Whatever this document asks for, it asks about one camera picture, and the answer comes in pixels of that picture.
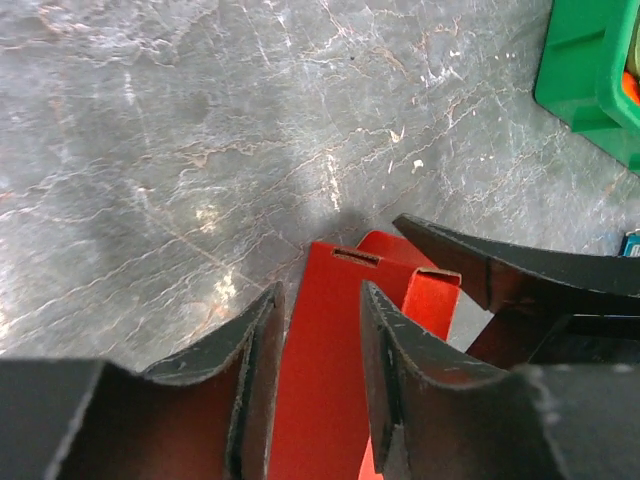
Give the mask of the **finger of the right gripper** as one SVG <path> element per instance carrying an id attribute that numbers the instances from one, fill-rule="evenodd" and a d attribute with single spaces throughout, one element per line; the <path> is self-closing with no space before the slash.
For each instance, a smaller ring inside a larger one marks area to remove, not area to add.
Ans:
<path id="1" fill-rule="evenodd" d="M 423 255 L 462 276 L 481 308 L 508 306 L 581 314 L 639 314 L 639 259 L 525 247 L 471 236 L 413 215 L 393 225 Z"/>

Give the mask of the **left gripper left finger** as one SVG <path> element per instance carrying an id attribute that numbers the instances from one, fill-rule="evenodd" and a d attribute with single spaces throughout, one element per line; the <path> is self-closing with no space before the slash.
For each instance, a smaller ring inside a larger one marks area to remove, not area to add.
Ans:
<path id="1" fill-rule="evenodd" d="M 1 363 L 5 479 L 264 479 L 284 292 L 141 372 L 103 358 Z"/>

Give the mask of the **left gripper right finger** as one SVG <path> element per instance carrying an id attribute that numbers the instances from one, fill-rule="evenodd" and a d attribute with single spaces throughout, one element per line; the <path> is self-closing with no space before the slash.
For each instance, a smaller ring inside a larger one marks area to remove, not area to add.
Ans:
<path id="1" fill-rule="evenodd" d="M 502 369 L 404 315 L 373 283 L 360 330 L 373 465 L 386 479 L 635 479 L 639 320 L 567 315 Z"/>

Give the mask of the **red paper box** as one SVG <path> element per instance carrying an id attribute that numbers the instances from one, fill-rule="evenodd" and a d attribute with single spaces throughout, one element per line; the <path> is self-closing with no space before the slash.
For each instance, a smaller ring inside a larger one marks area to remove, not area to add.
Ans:
<path id="1" fill-rule="evenodd" d="M 311 245 L 279 372 L 271 479 L 379 479 L 373 465 L 360 330 L 361 288 L 375 284 L 409 319 L 502 369 L 521 365 L 566 313 L 492 313 L 400 232 L 354 248 Z"/>

